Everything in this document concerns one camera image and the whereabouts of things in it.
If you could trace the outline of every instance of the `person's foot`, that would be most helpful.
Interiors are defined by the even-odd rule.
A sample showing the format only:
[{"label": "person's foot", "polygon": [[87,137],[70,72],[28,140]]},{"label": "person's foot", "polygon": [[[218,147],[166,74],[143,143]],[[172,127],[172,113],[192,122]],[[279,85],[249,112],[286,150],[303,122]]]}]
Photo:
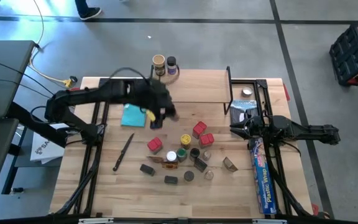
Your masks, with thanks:
[{"label": "person's foot", "polygon": [[88,9],[87,14],[80,16],[80,19],[82,21],[85,21],[85,20],[94,18],[94,17],[98,16],[100,14],[100,12],[102,12],[102,10],[99,7],[91,7]]}]

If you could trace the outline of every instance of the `red block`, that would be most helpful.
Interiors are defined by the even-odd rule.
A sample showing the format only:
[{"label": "red block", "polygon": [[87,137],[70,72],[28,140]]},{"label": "red block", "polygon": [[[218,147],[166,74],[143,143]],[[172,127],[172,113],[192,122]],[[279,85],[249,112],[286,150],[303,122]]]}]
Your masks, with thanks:
[{"label": "red block", "polygon": [[149,147],[152,154],[156,154],[162,149],[162,142],[158,137],[155,137],[153,140],[147,143],[147,147]]},{"label": "red block", "polygon": [[202,121],[199,121],[196,126],[193,128],[193,136],[196,139],[200,138],[200,135],[205,131],[206,124],[204,124]]},{"label": "red block", "polygon": [[215,141],[214,136],[211,133],[204,134],[200,136],[200,147],[205,148],[212,146],[212,143]]}]

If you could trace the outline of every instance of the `wooden tabletop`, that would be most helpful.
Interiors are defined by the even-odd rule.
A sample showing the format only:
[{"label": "wooden tabletop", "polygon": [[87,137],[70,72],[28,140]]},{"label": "wooden tabletop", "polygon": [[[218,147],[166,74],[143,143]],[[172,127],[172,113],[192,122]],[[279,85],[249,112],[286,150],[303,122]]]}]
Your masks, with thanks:
[{"label": "wooden tabletop", "polygon": [[[183,76],[181,71],[180,78],[167,86],[173,101],[176,102],[175,107],[180,115],[180,120],[173,122],[166,119],[162,129],[150,130],[149,120],[146,121],[145,128],[121,126],[122,105],[110,105],[94,195],[93,215],[96,212],[103,212],[104,217],[128,218],[264,217],[258,209],[250,156],[246,149],[247,141],[230,133],[230,115],[229,113],[224,115],[223,104],[217,103],[225,102],[227,95],[217,96],[219,99],[211,97],[215,96],[211,94],[216,91],[219,91],[219,94],[229,92],[228,89],[220,90],[217,87],[219,83],[216,82],[219,79],[223,81],[222,77],[226,75],[226,71],[207,71],[212,71],[210,74],[213,74],[208,79],[205,78],[208,72],[202,70],[188,70],[185,72],[187,75]],[[97,87],[99,79],[100,77],[84,77],[81,88]],[[199,81],[199,88],[192,95],[187,93],[180,95],[180,93],[186,92],[181,89],[196,86],[196,84],[192,84],[191,79]],[[282,80],[268,78],[267,83],[273,113],[290,118]],[[221,82],[220,84],[223,86],[222,88],[226,88],[225,83]],[[241,90],[244,86],[233,85],[235,100],[243,99]],[[90,123],[93,107],[94,104],[76,106],[75,114]],[[100,122],[102,110],[100,110],[98,122]],[[180,163],[177,170],[165,170],[160,164],[154,164],[146,158],[146,156],[151,156],[147,148],[147,143],[151,139],[159,137],[162,140],[163,150],[157,155],[165,157],[168,151],[176,151],[180,147],[180,136],[182,134],[191,135],[193,126],[198,121],[206,123],[208,126],[206,132],[213,133],[215,138],[215,143],[207,148],[211,151],[212,156],[209,161],[206,161],[208,165],[206,171],[214,172],[213,180],[204,179],[206,171],[201,173],[194,168],[189,158]],[[112,168],[132,133],[135,133],[134,138],[118,171],[114,173]],[[78,138],[78,136],[72,137],[69,141]],[[198,147],[198,141],[192,138],[191,145]],[[286,146],[281,147],[281,152],[288,188],[304,209],[311,213],[311,202],[299,153]],[[56,212],[61,208],[76,189],[84,153],[85,146],[80,143],[72,144],[66,148],[50,206],[51,212]],[[222,161],[226,156],[239,169],[237,172],[229,172],[223,167]],[[141,164],[153,167],[156,174],[153,177],[143,174],[139,170]],[[195,174],[192,182],[185,182],[183,178],[183,174],[188,170]],[[178,185],[164,184],[165,175],[178,177]],[[88,187],[84,193],[82,209],[85,207],[87,192]],[[282,194],[278,191],[277,195],[278,203],[283,210]]]}]

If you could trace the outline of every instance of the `cable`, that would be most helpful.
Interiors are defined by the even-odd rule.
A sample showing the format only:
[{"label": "cable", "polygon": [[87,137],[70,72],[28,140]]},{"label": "cable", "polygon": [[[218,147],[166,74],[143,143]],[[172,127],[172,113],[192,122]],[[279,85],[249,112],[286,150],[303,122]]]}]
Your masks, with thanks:
[{"label": "cable", "polygon": [[10,80],[2,80],[2,79],[0,79],[0,81],[10,82],[10,83],[15,83],[16,85],[23,86],[24,88],[27,88],[27,89],[29,89],[29,90],[31,90],[31,91],[34,91],[34,92],[36,92],[36,93],[40,94],[41,96],[44,96],[44,97],[46,97],[46,98],[50,99],[50,97],[49,97],[49,96],[44,95],[44,94],[42,94],[42,93],[38,92],[37,90],[33,90],[33,89],[31,89],[30,87],[27,87],[27,86],[22,85],[22,84],[20,84],[20,83],[17,83],[17,82],[14,82],[14,81],[10,81]]},{"label": "cable", "polygon": [[82,140],[76,140],[76,141],[68,142],[68,143],[66,143],[66,146],[68,146],[69,144],[77,143],[77,142],[82,142]]},{"label": "cable", "polygon": [[31,57],[30,57],[30,61],[29,61],[29,68],[31,68],[33,71],[35,71],[36,73],[38,73],[38,74],[41,75],[42,77],[47,78],[47,79],[49,79],[49,80],[51,80],[51,81],[61,82],[61,83],[63,83],[63,84],[65,85],[65,88],[69,88],[69,87],[71,87],[71,85],[72,85],[73,83],[75,83],[76,81],[74,82],[74,81],[71,80],[71,79],[69,79],[69,80],[60,80],[60,79],[57,79],[57,78],[49,77],[49,76],[47,76],[46,74],[40,72],[40,71],[34,66],[34,64],[33,64],[33,60],[34,60],[35,56],[37,55],[37,54],[34,53],[34,52],[35,52],[35,49],[38,49],[38,48],[39,48],[39,44],[40,44],[40,42],[41,42],[41,40],[42,40],[42,37],[44,36],[44,31],[45,31],[44,17],[42,16],[41,10],[40,10],[40,8],[38,7],[37,1],[36,1],[36,0],[33,0],[33,2],[34,2],[34,4],[35,4],[35,6],[37,6],[38,12],[39,12],[40,17],[41,17],[42,32],[41,32],[40,38],[39,38],[38,41],[37,41],[38,47],[33,48],[32,51],[31,51]]},{"label": "cable", "polygon": [[50,124],[50,122],[43,122],[43,121],[37,121],[34,117],[34,115],[32,114],[36,109],[39,109],[39,108],[46,108],[46,106],[36,106],[35,108],[33,108],[31,111],[30,111],[30,118],[32,121],[34,121],[35,123],[39,123],[39,124]]},{"label": "cable", "polygon": [[299,152],[299,156],[302,156],[301,151],[300,151],[296,146],[294,146],[293,144],[290,144],[290,143],[288,143],[288,142],[286,142],[286,141],[281,141],[281,142],[284,143],[284,144],[287,144],[287,145],[291,146],[291,147],[294,148],[294,149],[296,149],[296,150]]},{"label": "cable", "polygon": [[24,75],[24,76],[26,76],[26,77],[29,77],[31,80],[33,80],[34,82],[36,82],[38,85],[40,85],[42,88],[44,88],[44,89],[47,90],[50,94],[53,95],[53,93],[52,93],[50,90],[48,90],[47,87],[43,86],[40,82],[38,82],[37,80],[33,79],[33,78],[30,77],[29,75],[26,75],[25,73],[20,72],[20,71],[14,69],[14,68],[12,68],[12,67],[9,67],[9,66],[7,66],[7,65],[4,65],[3,63],[0,63],[0,66],[9,68],[9,69],[11,69],[11,70],[13,70],[13,71],[15,71],[15,72],[18,72],[18,73],[20,73],[20,74],[22,74],[22,75]]},{"label": "cable", "polygon": [[115,76],[117,73],[121,72],[121,71],[124,71],[124,70],[129,70],[129,71],[132,71],[138,75],[140,75],[143,80],[146,82],[146,84],[150,85],[150,82],[146,79],[146,77],[144,77],[144,75],[142,75],[138,70],[135,70],[133,68],[130,68],[130,67],[122,67],[122,68],[118,68],[117,70],[115,70],[111,75],[110,75],[110,78],[112,78],[113,76]]}]

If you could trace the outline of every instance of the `knife blade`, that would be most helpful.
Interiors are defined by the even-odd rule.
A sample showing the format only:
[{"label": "knife blade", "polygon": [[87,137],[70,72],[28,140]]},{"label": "knife blade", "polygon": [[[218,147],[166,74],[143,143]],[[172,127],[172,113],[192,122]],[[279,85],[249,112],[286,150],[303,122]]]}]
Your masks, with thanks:
[{"label": "knife blade", "polygon": [[119,164],[121,163],[122,158],[124,157],[125,152],[127,151],[128,146],[129,146],[129,144],[131,143],[132,138],[134,137],[134,134],[135,134],[135,133],[132,133],[131,136],[129,137],[128,141],[125,143],[125,146],[124,146],[124,148],[123,148],[122,151],[121,151],[121,155],[119,155],[119,157],[118,157],[118,160],[117,160],[117,162],[116,162],[116,165],[112,168],[113,171],[117,171],[117,170],[118,170]]}]

